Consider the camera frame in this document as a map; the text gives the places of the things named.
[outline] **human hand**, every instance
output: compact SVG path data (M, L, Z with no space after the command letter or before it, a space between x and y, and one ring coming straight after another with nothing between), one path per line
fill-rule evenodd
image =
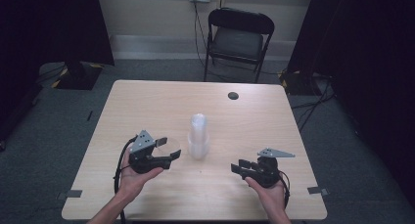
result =
M130 155L130 147L125 150L124 157L121 164L121 176L119 182L119 189L117 194L120 194L127 202L132 202L143 190L144 184L150 179L155 178L163 172L161 167L154 168L147 173L136 173L128 163Z
M278 181L273 187L263 188L253 178L246 177L245 181L258 194L266 214L273 224L291 223L285 212L284 184Z

